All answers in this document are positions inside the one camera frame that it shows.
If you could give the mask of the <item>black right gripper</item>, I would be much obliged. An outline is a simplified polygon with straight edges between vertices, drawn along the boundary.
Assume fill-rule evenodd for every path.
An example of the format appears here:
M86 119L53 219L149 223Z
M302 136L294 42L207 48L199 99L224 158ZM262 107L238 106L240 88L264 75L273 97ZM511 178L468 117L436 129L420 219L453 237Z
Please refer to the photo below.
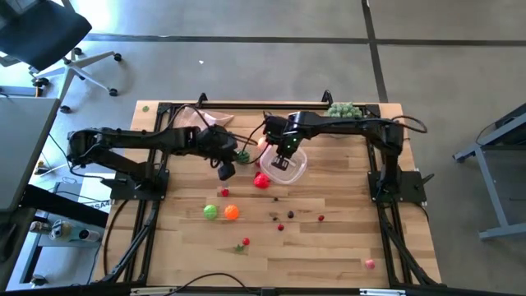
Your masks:
M297 132L286 132L277 137L276 152L280 156L275 159L275 166L279 169L287 169L289 167L289 159L297 151L301 138Z

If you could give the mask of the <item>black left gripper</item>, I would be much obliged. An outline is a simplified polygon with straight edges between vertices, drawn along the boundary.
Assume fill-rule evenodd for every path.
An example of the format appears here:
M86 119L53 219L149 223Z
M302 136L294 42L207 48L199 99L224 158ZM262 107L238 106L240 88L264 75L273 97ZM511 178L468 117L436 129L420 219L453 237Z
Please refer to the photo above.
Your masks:
M243 145L257 146L250 137L227 132L224 127L213 125L196 134L196 154L219 162L240 163L238 141Z

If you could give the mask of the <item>clear plastic tupperware container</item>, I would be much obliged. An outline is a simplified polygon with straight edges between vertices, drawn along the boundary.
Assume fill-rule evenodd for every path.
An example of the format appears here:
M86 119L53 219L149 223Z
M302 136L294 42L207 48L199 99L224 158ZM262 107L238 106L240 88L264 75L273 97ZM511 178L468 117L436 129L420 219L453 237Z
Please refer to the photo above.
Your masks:
M283 185L295 183L307 168L307 155L302 148L298 148L291 159L285 159L288 161L288 167L285 170L272 165L276 157L278 157L277 146L270 146L259 159L261 171L274 183Z

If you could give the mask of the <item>pale pink cloth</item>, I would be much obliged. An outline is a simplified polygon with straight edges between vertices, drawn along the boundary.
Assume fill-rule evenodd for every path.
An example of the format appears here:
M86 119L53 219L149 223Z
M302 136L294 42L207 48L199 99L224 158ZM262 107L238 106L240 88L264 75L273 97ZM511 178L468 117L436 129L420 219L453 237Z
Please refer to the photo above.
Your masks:
M224 127L234 118L233 115L211 110L195 111L185 107L174 119L174 127L199 127L205 130L208 126L219 125Z

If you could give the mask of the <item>potted green succulent plant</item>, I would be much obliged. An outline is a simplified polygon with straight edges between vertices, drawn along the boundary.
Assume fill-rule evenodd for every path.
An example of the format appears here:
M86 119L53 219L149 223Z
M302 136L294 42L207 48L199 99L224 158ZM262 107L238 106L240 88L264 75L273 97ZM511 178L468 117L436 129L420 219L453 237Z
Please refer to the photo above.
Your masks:
M332 104L325 116L334 118L362 118L362 111L353 103Z

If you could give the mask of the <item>white paper sign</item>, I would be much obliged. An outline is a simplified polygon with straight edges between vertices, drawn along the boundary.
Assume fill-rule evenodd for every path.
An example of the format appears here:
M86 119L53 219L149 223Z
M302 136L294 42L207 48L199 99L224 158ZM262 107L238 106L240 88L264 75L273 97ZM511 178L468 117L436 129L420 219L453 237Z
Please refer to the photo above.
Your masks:
M102 178L114 179L115 173L86 173L83 178L78 201L96 210L109 213L112 202L110 200L111 189L101 183Z

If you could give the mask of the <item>black desk beam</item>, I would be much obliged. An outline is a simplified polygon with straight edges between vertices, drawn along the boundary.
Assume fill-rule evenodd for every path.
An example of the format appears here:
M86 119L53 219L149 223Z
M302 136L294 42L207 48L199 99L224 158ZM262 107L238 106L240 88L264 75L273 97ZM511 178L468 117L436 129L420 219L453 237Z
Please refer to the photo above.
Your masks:
M102 228L106 226L108 219L106 212L69 200L66 197L61 197L58 194L33 185L26 186L20 205Z

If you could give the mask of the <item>grey metal table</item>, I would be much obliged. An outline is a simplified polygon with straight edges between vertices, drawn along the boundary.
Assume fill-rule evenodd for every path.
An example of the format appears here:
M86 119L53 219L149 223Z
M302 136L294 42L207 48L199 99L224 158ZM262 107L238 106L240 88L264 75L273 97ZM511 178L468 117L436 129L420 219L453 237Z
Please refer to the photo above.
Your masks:
M458 163L470 157L478 161L498 222L479 238L526 234L526 221L512 223L505 211L507 203L526 202L526 103L484 127L474 143L453 155Z

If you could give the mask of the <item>grey desk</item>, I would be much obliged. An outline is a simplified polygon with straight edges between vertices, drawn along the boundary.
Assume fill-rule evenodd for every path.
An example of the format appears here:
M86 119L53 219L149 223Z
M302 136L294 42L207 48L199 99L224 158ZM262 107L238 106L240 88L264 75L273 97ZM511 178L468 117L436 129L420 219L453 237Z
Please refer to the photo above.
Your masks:
M59 99L0 96L0 212L18 205L59 106Z

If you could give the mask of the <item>office chair with white base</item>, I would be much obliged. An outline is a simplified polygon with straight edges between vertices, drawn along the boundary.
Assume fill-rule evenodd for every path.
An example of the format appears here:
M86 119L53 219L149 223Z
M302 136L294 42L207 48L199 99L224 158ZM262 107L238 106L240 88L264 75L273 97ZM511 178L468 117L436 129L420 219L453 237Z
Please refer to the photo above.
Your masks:
M74 77L90 81L118 95L118 90L89 74L85 67L107 57L116 62L122 55L108 51L86 57L78 44L92 25L69 0L0 0L0 63L23 62L29 66L32 86L49 85L51 76L62 76L58 99L64 100Z

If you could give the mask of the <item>silver metal bracket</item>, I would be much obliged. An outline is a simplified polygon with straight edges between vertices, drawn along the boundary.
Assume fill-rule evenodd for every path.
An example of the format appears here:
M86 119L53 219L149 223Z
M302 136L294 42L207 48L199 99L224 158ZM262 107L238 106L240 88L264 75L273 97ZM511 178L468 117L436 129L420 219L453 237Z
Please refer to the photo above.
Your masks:
M130 296L170 296L176 290L174 287L141 287L131 289Z
M360 289L360 296L406 296L405 290L399 289Z

